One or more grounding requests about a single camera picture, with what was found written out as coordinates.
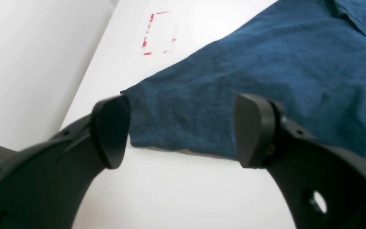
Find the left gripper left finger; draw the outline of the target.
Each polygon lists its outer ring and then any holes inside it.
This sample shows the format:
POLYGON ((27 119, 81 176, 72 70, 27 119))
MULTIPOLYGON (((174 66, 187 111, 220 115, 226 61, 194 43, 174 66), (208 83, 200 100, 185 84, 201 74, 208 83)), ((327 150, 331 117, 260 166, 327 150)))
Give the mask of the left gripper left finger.
POLYGON ((71 229, 93 180, 119 168, 131 120, 126 95, 99 101, 46 142, 0 162, 0 229, 71 229))

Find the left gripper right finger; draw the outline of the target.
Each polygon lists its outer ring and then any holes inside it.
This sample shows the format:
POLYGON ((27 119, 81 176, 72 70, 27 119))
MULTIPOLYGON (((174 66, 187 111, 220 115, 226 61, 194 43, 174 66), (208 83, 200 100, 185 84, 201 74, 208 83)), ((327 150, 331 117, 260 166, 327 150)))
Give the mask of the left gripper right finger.
POLYGON ((233 105, 243 168, 267 169, 298 229, 366 229, 366 159, 320 142, 283 106, 252 94, 233 105))

